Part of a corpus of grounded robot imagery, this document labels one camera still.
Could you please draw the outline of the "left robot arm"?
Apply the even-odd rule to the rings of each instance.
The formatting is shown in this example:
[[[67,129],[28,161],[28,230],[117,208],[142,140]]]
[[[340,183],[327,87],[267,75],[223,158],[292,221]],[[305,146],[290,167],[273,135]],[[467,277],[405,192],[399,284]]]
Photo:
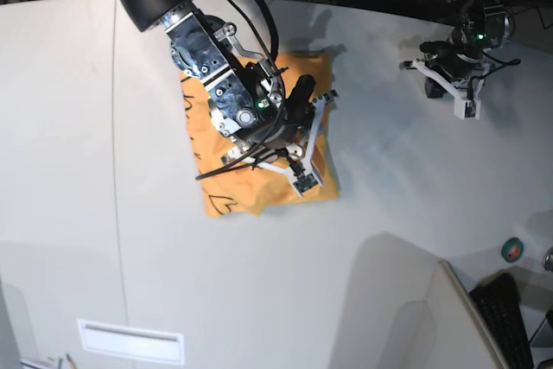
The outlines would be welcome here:
[[[480,93],[496,72],[521,64],[520,59],[501,60],[491,55],[510,38],[511,25],[505,0],[455,0],[458,23],[445,41],[426,41],[422,57],[399,63],[401,70],[417,71],[425,77],[428,99],[453,98],[454,115],[480,118]]]

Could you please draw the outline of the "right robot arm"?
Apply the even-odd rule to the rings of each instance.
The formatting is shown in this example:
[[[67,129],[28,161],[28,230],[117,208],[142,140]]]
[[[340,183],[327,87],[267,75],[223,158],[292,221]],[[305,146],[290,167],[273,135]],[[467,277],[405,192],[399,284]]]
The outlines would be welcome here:
[[[323,183],[313,162],[327,104],[336,93],[315,95],[315,78],[299,77],[291,91],[276,64],[278,39],[266,3],[257,1],[270,30],[261,52],[243,48],[237,27],[204,14],[194,0],[119,0],[140,31],[162,26],[174,64],[208,95],[215,130],[233,142],[221,167],[202,181],[239,169],[266,169],[287,178],[298,195]]]

